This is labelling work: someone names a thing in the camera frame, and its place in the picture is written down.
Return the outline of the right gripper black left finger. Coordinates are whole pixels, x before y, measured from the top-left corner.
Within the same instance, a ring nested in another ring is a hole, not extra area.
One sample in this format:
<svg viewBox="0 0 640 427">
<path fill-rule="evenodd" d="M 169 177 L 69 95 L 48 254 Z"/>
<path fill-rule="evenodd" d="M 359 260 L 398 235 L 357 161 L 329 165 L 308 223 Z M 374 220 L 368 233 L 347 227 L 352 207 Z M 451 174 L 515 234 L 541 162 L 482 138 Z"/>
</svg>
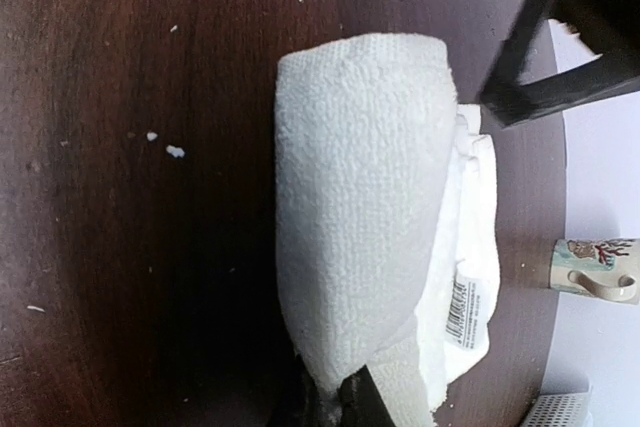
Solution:
<svg viewBox="0 0 640 427">
<path fill-rule="evenodd" d="M 302 358 L 297 355 L 268 427 L 321 427 L 320 396 Z"/>
</svg>

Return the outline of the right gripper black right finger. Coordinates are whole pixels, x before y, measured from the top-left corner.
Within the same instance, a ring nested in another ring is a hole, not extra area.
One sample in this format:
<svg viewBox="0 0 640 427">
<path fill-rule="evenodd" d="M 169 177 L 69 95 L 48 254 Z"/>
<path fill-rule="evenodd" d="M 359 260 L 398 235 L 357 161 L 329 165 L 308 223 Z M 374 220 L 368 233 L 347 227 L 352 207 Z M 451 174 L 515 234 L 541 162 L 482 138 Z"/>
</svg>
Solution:
<svg viewBox="0 0 640 427">
<path fill-rule="evenodd" d="M 338 394 L 341 406 L 341 427 L 395 426 L 366 366 L 346 378 Z"/>
</svg>

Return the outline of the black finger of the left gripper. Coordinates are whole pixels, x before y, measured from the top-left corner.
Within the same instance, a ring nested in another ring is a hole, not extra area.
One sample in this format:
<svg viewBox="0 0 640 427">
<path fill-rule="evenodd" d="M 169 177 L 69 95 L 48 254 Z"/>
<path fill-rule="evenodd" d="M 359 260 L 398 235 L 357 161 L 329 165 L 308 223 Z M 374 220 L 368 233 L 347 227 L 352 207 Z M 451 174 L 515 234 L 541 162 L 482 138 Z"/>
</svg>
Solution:
<svg viewBox="0 0 640 427">
<path fill-rule="evenodd" d="M 529 84 L 530 46 L 549 19 L 572 27 L 597 58 Z M 510 127 L 639 90 L 639 7 L 633 0 L 524 0 L 479 99 Z"/>
</svg>

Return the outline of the cream towel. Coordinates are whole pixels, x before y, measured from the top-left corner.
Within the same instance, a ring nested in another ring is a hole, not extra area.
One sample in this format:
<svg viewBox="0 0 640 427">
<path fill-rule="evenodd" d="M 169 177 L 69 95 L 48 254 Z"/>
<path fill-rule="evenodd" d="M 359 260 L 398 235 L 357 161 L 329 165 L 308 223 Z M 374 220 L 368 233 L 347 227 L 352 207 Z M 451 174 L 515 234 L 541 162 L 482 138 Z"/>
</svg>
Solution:
<svg viewBox="0 0 640 427">
<path fill-rule="evenodd" d="M 367 369 L 397 426 L 431 426 L 487 353 L 496 165 L 446 44 L 371 33 L 290 53 L 274 107 L 282 315 L 319 394 Z"/>
</svg>

